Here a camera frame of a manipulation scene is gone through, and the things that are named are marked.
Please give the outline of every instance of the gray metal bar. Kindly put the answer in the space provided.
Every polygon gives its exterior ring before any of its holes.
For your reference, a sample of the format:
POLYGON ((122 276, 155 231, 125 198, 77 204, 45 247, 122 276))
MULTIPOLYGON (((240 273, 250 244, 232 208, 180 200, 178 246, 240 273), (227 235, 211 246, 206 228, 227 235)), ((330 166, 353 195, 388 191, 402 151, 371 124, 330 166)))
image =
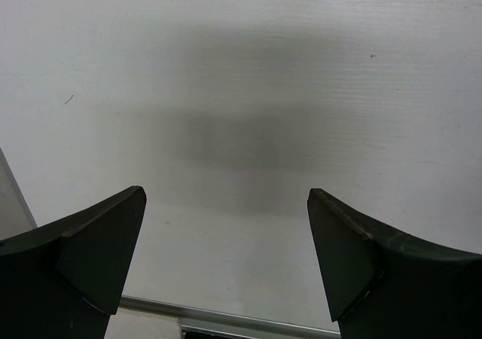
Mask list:
POLYGON ((153 313, 163 316, 173 316, 180 319, 195 319, 215 324, 230 325, 237 328, 246 328, 265 331, 273 334, 299 337, 303 339, 339 339, 340 333, 335 331, 309 328, 301 325, 285 324, 270 320, 250 318, 234 314, 219 313, 211 310, 184 307, 182 305, 162 303, 141 298, 123 296, 119 307, 128 310, 153 313))

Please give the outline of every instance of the small black mark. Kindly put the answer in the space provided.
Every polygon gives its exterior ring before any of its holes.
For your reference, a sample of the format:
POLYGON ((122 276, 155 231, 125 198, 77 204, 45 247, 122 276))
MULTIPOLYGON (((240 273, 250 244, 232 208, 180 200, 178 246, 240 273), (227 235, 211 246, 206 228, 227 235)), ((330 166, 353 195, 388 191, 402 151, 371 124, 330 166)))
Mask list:
POLYGON ((65 103, 63 103, 64 105, 67 104, 68 102, 70 102, 72 100, 72 98, 74 97, 74 95, 72 94, 72 96, 69 98, 69 100, 65 103))

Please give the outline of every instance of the black plastic part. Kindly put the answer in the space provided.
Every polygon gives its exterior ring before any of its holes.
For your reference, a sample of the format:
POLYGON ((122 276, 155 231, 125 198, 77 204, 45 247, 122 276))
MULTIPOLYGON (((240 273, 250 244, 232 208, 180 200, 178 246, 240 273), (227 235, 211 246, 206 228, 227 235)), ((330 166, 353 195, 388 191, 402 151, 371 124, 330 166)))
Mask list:
POLYGON ((308 212, 343 339, 481 337, 482 255, 406 234, 321 189, 308 212))
POLYGON ((102 338, 117 312, 146 204, 131 187, 0 247, 0 332, 102 338))

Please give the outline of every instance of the stain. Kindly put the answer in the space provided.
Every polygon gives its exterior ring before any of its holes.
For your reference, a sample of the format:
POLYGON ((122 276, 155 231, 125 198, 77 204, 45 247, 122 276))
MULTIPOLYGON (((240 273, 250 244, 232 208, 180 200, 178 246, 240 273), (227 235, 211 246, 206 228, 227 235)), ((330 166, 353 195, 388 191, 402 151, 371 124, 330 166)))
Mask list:
POLYGON ((74 97, 74 95, 72 94, 71 97, 69 98, 69 100, 67 100, 67 102, 65 102, 65 103, 63 103, 63 104, 65 105, 65 104, 67 104, 68 102, 70 102, 73 97, 74 97))

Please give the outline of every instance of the white table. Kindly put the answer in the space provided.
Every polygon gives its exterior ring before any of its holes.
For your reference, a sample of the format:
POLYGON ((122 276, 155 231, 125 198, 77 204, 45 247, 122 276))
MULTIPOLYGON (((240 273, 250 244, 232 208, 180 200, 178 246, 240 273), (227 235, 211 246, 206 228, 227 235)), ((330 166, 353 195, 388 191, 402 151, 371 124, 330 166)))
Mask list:
POLYGON ((0 0, 0 17, 0 145, 37 222, 148 193, 126 295, 336 330, 311 187, 482 252, 482 0, 0 0))

